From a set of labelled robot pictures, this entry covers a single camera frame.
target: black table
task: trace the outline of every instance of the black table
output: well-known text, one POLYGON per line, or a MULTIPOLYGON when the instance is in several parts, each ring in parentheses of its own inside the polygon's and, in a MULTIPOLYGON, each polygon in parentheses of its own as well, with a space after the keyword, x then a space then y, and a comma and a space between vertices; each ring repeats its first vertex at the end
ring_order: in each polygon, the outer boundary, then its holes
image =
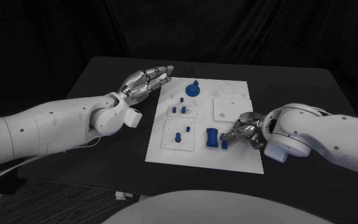
MULTIPOLYGON (((248 82, 255 112, 303 103, 332 114, 355 116, 330 73, 323 69, 264 67, 95 57, 68 98, 115 92, 140 69, 173 65, 173 77, 248 82)), ((102 137, 94 148, 53 154, 24 165, 19 177, 114 189, 147 196, 205 189, 237 192, 287 204, 335 222, 358 221, 358 173, 330 164, 312 151, 278 163, 261 154, 264 175, 144 162, 160 91, 136 105, 143 118, 102 137)))

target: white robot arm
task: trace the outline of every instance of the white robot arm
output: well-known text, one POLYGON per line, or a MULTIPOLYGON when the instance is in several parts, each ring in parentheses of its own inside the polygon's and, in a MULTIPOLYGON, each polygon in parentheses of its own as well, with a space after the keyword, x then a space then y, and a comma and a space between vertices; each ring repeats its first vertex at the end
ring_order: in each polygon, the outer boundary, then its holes
POLYGON ((120 90, 105 96, 52 101, 0 117, 0 163, 26 156, 63 152, 123 126, 136 127, 141 113, 130 106, 162 87, 173 66, 137 71, 120 90))
POLYGON ((284 163, 287 154, 307 157, 310 150, 336 165, 358 172, 358 118, 345 115, 322 115, 322 109, 291 103, 263 116, 248 112, 240 116, 231 132, 222 140, 245 137, 255 149, 267 145, 264 154, 284 163))

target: black backdrop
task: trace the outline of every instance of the black backdrop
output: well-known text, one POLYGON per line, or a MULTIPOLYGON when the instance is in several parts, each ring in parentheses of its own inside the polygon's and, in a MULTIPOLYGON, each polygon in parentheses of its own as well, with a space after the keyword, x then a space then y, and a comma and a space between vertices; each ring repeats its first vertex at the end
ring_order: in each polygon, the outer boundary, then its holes
POLYGON ((0 116, 62 99, 98 55, 326 68, 358 109, 358 0, 0 0, 0 6, 0 116))

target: carpet floor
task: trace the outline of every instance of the carpet floor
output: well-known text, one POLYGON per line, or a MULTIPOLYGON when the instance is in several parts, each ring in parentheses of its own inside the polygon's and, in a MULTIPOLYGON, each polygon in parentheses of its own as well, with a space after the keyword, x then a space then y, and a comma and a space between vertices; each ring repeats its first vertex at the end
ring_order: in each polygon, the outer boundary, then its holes
POLYGON ((0 197, 0 223, 98 224, 138 198, 115 200, 112 190, 29 180, 14 195, 0 197))

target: white panel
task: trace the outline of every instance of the white panel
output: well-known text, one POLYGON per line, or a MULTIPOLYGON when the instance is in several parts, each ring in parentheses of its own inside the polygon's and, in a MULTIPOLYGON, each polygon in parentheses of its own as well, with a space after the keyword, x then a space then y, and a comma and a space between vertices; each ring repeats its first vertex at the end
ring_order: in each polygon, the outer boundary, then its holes
POLYGON ((214 98, 214 120, 235 122, 241 113, 252 108, 251 100, 234 98, 214 98))
MULTIPOLYGON (((214 98, 250 100, 247 82, 195 78, 172 78, 172 82, 163 85, 160 89, 159 105, 154 113, 146 161, 263 174, 260 151, 252 149, 247 140, 242 139, 232 142, 228 150, 221 149, 221 142, 219 148, 206 148, 206 128, 216 128, 219 135, 221 133, 227 133, 234 125, 234 121, 218 122, 214 120, 214 98), (198 80, 199 83, 199 95, 190 97, 186 95, 185 89, 195 80, 198 80), (175 120, 193 121, 193 151, 162 148, 170 105, 195 106, 198 109, 196 119, 169 117, 169 119, 175 120)), ((245 107, 241 105, 238 107, 242 112, 252 111, 252 107, 248 104, 245 107)))
POLYGON ((166 119, 162 148, 193 151, 195 122, 166 119), (182 141, 176 143, 175 134, 180 133, 182 141))
POLYGON ((179 118, 198 118, 198 107, 185 105, 169 105, 167 117, 179 118))

